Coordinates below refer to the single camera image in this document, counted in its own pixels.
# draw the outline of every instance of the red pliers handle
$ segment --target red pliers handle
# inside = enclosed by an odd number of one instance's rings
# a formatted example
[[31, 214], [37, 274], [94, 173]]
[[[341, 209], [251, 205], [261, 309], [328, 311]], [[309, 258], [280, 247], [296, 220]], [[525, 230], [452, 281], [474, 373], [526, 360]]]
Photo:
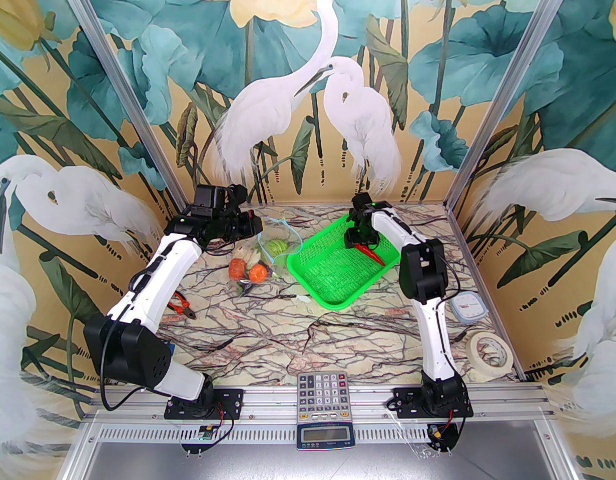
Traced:
[[386, 266], [386, 263], [384, 263], [383, 260], [381, 258], [379, 258], [379, 256], [377, 256], [376, 253], [374, 253], [373, 251], [368, 249], [367, 245], [355, 244], [354, 248], [357, 249], [358, 251], [361, 251], [363, 254], [368, 256], [368, 258], [375, 260], [382, 267]]
[[179, 292], [175, 292], [174, 295], [181, 302], [181, 306], [177, 306], [177, 304], [168, 302], [168, 307], [176, 311], [180, 315], [186, 315], [188, 318], [191, 318], [192, 320], [196, 320], [196, 314], [194, 314], [194, 311], [190, 309], [190, 303], [186, 300], [186, 298]]

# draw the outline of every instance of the bird beak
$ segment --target bird beak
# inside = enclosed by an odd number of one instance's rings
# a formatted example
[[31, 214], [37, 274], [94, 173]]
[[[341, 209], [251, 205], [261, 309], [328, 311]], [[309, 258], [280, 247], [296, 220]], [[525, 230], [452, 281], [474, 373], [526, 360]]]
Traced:
[[616, 203], [616, 197], [597, 197], [596, 201], [603, 201], [605, 203]]
[[301, 89], [299, 89], [298, 91], [296, 91], [296, 93], [294, 93], [294, 96], [297, 96], [300, 92], [305, 91], [305, 89], [310, 87], [312, 84], [317, 83], [319, 78], [321, 78], [321, 75], [326, 73], [326, 71], [330, 71], [331, 69], [333, 68], [328, 67], [328, 66], [321, 68], [319, 71], [317, 71], [317, 73], [314, 74], [314, 76], [310, 80], [305, 82], [305, 84], [303, 85], [303, 87], [301, 87]]
[[0, 254], [3, 254], [3, 237], [6, 233], [6, 220], [8, 219], [8, 200], [6, 199], [6, 189], [10, 182], [0, 187]]

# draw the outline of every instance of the metal grate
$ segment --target metal grate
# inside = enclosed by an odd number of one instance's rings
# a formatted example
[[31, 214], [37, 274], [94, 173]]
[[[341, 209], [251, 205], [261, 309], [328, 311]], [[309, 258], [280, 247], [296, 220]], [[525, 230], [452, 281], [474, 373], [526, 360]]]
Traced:
[[[101, 431], [99, 442], [128, 443], [150, 442], [159, 444], [198, 443], [200, 425], [172, 423], [164, 425], [112, 425], [106, 423]], [[217, 438], [223, 436], [229, 425], [219, 430]], [[404, 423], [401, 428], [391, 423], [375, 425], [355, 425], [354, 438], [358, 444], [390, 444], [416, 442], [425, 443], [426, 425]], [[294, 444], [296, 443], [296, 425], [235, 425], [224, 443], [232, 444]]]

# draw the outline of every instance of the carrot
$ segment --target carrot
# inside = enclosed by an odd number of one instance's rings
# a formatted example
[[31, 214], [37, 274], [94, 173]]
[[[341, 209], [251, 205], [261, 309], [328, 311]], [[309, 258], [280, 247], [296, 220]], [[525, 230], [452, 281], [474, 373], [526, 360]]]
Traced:
[[250, 269], [250, 281], [255, 284], [262, 283], [267, 278], [267, 268], [261, 263], [257, 263]]
[[232, 281], [238, 281], [246, 276], [246, 262], [241, 258], [234, 258], [228, 266], [228, 275]]

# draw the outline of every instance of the calculator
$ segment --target calculator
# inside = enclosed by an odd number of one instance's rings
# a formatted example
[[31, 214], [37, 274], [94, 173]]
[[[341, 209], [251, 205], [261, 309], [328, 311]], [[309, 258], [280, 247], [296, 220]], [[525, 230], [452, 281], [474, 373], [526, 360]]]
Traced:
[[345, 372], [297, 375], [297, 450], [340, 450], [354, 446]]

